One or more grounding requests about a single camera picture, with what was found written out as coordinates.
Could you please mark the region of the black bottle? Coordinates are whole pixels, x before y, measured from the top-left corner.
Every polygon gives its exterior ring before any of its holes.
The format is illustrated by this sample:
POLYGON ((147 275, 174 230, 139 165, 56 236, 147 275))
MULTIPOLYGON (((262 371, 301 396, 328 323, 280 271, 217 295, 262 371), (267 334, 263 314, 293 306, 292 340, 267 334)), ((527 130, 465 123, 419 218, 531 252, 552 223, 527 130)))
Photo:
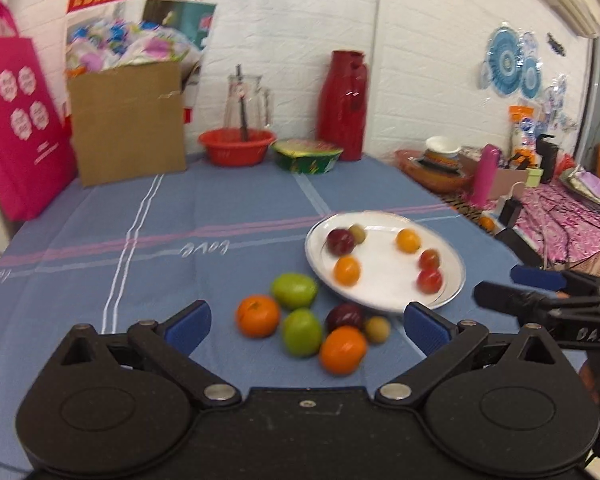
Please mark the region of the black bottle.
POLYGON ((554 178, 555 167, 559 146, 554 142, 555 137, 551 134, 540 134, 536 139, 536 154, 541 157, 540 169, 542 184, 549 184, 554 178))

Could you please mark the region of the floral cloth in box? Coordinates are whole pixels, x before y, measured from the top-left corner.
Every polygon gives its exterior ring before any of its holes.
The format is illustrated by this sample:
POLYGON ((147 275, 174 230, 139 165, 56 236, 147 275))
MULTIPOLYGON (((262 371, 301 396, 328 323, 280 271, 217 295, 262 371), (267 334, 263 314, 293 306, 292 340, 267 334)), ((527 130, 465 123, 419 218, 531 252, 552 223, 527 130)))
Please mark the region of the floral cloth in box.
POLYGON ((99 20, 68 35, 66 72, 76 77, 122 66, 178 62, 186 78, 201 59, 202 51, 177 29, 147 22, 99 20))

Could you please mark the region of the red-yellow small apple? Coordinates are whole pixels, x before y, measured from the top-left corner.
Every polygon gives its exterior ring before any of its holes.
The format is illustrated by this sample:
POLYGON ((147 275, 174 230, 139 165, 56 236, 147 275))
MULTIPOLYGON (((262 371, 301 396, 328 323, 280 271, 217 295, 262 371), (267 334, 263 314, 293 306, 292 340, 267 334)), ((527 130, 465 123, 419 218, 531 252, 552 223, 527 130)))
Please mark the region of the red-yellow small apple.
POLYGON ((437 249, 429 248, 424 250, 418 259, 420 270, 437 270, 440 268, 440 252, 437 249))

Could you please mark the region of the red apple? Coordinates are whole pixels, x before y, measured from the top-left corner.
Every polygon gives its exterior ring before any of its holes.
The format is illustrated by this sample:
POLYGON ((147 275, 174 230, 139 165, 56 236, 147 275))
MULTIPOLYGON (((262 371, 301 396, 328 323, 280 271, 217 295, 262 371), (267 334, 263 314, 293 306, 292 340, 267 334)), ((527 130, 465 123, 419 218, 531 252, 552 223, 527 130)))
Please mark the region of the red apple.
POLYGON ((443 285, 442 274, 439 269, 424 269, 418 274, 416 280, 417 288, 426 295, 434 295, 440 292, 443 285))

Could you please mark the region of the small orange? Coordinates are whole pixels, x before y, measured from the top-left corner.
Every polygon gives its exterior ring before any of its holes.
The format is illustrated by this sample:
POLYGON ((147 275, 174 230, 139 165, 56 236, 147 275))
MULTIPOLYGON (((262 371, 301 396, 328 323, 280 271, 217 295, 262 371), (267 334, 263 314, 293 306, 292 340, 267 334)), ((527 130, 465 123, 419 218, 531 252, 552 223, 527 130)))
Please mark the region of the small orange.
POLYGON ((361 265, 358 259, 351 255, 340 257, 332 269, 332 276, 342 286, 354 286, 361 277, 361 265))

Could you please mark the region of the green instant noodle bowl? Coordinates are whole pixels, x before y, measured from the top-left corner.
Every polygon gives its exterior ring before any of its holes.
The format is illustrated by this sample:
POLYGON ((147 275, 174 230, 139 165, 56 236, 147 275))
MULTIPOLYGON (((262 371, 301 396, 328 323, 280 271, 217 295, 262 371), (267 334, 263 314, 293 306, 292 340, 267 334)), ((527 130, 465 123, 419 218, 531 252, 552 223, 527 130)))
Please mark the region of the green instant noodle bowl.
POLYGON ((275 141, 272 150, 276 164, 292 174, 326 174, 343 152, 334 144, 304 139, 275 141))

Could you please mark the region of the green apple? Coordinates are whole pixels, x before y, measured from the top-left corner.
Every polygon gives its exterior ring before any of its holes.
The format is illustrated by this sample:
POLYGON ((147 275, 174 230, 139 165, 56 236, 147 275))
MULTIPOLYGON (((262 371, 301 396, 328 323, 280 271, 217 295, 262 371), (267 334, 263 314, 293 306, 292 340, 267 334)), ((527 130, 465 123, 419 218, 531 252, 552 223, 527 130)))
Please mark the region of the green apple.
POLYGON ((271 285, 271 295, 286 310, 309 309, 317 296, 316 281, 306 274, 280 274, 271 285))
POLYGON ((292 356, 314 356, 323 341, 321 322, 309 309, 293 310, 284 319, 282 337, 287 352, 292 356))

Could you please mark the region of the pink water bottle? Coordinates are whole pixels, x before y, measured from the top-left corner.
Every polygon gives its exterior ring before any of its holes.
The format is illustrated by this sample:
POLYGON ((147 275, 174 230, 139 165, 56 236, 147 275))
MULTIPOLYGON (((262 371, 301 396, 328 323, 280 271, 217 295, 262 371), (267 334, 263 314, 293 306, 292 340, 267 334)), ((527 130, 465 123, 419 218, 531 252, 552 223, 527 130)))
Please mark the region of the pink water bottle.
POLYGON ((478 161, 474 183, 469 195, 472 206, 480 209, 486 206, 494 178, 498 172, 500 158, 501 150, 492 144, 486 144, 478 161))

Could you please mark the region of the small brown kiwi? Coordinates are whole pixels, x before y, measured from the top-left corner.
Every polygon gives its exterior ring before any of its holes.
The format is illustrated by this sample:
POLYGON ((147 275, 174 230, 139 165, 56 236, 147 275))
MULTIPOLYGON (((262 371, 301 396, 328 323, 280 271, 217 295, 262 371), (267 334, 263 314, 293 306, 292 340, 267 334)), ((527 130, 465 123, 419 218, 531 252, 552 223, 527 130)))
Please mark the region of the small brown kiwi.
POLYGON ((351 236, 354 238, 355 244, 361 245, 366 240, 366 229, 358 223, 352 224, 349 228, 351 236))

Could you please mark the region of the yellow-orange orange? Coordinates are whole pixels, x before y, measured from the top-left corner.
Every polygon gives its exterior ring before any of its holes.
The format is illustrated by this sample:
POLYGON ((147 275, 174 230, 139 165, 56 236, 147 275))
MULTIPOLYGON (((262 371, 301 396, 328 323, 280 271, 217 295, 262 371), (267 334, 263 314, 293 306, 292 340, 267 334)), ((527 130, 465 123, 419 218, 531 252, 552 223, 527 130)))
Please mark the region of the yellow-orange orange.
POLYGON ((403 229, 396 234, 396 247, 406 254, 416 254, 422 247, 422 240, 412 229, 403 229))

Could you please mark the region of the orange-brown bowl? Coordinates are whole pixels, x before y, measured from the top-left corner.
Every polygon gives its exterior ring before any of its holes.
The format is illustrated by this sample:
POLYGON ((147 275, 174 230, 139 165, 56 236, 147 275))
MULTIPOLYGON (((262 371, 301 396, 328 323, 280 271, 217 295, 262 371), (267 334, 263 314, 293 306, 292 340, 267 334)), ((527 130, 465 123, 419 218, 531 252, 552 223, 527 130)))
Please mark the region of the orange-brown bowl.
POLYGON ((422 161, 422 154, 413 150, 396 150, 394 161, 407 177, 434 194, 466 191, 474 180, 474 177, 462 168, 446 170, 427 165, 422 161))

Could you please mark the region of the orange tangerine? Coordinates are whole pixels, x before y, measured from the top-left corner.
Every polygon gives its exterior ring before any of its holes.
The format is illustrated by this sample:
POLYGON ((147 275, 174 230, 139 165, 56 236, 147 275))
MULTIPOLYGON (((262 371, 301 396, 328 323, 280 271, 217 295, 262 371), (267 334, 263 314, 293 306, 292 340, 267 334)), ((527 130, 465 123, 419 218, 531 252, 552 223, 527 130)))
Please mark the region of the orange tangerine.
POLYGON ((238 330, 253 339, 273 335, 280 321, 280 307, 270 296, 253 295, 245 298, 235 312, 238 330))
POLYGON ((346 376, 358 369, 366 353, 364 334, 353 326, 341 326, 325 338, 318 358, 329 374, 346 376))

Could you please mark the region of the pink tote bag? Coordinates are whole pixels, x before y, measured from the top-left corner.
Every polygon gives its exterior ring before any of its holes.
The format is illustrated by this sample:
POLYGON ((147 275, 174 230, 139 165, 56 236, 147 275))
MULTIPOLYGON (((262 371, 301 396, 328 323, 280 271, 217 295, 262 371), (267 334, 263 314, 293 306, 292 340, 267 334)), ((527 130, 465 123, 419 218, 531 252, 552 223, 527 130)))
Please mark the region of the pink tote bag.
POLYGON ((76 156, 33 41, 0 0, 0 208, 36 218, 76 177, 76 156))

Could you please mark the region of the cardboard box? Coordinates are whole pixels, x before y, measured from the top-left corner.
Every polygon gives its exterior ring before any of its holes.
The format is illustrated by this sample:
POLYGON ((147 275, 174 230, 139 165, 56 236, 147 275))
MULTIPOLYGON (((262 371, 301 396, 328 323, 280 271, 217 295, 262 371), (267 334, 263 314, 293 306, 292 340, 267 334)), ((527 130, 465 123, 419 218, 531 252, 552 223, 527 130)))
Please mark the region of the cardboard box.
POLYGON ((186 169, 184 89, 194 71, 178 61, 157 62, 67 81, 83 186, 186 169))

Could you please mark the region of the dark red plum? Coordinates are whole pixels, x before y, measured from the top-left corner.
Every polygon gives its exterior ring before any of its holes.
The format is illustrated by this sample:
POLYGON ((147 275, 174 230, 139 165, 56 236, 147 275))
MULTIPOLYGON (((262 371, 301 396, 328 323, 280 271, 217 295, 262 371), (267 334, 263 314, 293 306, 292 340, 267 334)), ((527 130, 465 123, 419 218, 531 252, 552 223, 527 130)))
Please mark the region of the dark red plum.
POLYGON ((363 309, 357 304, 344 302, 332 308, 325 320, 326 332, 331 333, 337 328, 351 326, 362 330, 365 323, 365 314, 363 309))
POLYGON ((350 255, 355 246, 355 237, 349 229, 333 229, 326 237, 326 247, 335 257, 350 255))

